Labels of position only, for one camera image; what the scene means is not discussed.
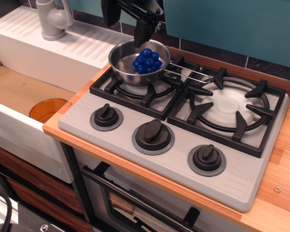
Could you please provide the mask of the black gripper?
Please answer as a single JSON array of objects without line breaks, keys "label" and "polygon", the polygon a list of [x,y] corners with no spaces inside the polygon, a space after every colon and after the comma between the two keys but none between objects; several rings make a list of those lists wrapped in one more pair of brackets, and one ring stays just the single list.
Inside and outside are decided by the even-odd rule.
[{"label": "black gripper", "polygon": [[148,42],[160,30],[163,8],[156,0],[101,0],[102,16],[107,27],[120,20],[121,10],[136,19],[134,47]]}]

